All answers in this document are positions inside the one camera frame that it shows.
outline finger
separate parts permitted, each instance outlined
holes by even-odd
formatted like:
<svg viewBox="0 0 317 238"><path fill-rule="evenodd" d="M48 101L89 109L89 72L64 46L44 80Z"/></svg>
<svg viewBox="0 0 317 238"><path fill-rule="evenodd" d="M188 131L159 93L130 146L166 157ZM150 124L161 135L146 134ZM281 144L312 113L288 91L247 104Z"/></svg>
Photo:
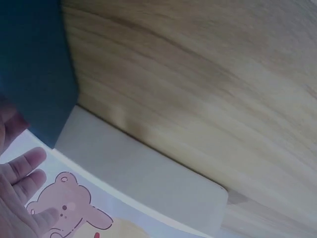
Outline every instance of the finger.
<svg viewBox="0 0 317 238"><path fill-rule="evenodd" d="M21 209L20 201L13 187L3 174L0 174L0 198L0 201L3 201L10 210L17 211Z"/></svg>
<svg viewBox="0 0 317 238"><path fill-rule="evenodd" d="M38 225L39 235L42 236L58 222L59 213L57 209L49 208L39 214L32 215L32 217Z"/></svg>
<svg viewBox="0 0 317 238"><path fill-rule="evenodd" d="M12 161L0 165L0 170L10 184L15 184L37 168L45 159L45 150L36 147Z"/></svg>
<svg viewBox="0 0 317 238"><path fill-rule="evenodd" d="M46 181L46 175L43 170L36 170L29 176L20 180L13 186L13 189L20 199L22 205L25 205L31 197L42 187Z"/></svg>
<svg viewBox="0 0 317 238"><path fill-rule="evenodd" d="M1 102L0 105L0 116L3 122L7 122L16 114L16 108L13 104L8 103L7 100Z"/></svg>
<svg viewBox="0 0 317 238"><path fill-rule="evenodd" d="M20 113L16 113L8 121L4 123L5 137L3 142L2 152L5 151L9 145L29 127L28 122Z"/></svg>

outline bear ear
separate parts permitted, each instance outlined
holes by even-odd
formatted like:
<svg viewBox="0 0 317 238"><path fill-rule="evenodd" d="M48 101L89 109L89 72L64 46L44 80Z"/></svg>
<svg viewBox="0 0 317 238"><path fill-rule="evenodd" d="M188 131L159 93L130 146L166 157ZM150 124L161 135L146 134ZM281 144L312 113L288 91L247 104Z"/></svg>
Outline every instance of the bear ear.
<svg viewBox="0 0 317 238"><path fill-rule="evenodd" d="M55 182L77 184L76 177L70 172L62 172L57 175Z"/></svg>
<svg viewBox="0 0 317 238"><path fill-rule="evenodd" d="M37 209L37 202L30 202L27 207L26 210L28 211L29 214L34 215L37 213L36 209Z"/></svg>

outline wooden surface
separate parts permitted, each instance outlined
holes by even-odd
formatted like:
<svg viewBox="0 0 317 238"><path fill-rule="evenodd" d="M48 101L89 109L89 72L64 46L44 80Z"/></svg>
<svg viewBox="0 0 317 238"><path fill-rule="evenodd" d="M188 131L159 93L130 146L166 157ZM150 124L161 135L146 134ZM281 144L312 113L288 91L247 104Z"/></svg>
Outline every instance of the wooden surface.
<svg viewBox="0 0 317 238"><path fill-rule="evenodd" d="M224 228L317 237L313 1L66 0L63 11L80 105L225 186Z"/></svg>

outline bear face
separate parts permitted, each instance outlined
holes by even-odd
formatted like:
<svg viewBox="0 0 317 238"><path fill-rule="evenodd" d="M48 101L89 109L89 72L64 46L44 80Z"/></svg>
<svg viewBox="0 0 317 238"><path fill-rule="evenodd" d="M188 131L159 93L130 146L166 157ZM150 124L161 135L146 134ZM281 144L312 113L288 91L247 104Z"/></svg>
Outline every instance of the bear face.
<svg viewBox="0 0 317 238"><path fill-rule="evenodd" d="M39 195L37 202L27 206L30 214L40 213L48 208L56 208L60 218L57 224L45 234L45 238L71 238L84 223L106 230L113 220L103 211L93 207L90 192L77 183L76 177L69 172L57 175L55 183L47 186Z"/></svg>

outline light wood table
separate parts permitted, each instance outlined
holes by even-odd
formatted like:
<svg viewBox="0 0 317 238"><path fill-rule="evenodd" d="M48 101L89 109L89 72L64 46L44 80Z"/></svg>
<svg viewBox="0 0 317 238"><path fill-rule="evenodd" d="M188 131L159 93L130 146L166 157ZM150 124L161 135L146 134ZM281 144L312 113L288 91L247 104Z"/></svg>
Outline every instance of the light wood table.
<svg viewBox="0 0 317 238"><path fill-rule="evenodd" d="M63 11L81 106L226 187L224 228L317 237L312 1L66 0Z"/></svg>

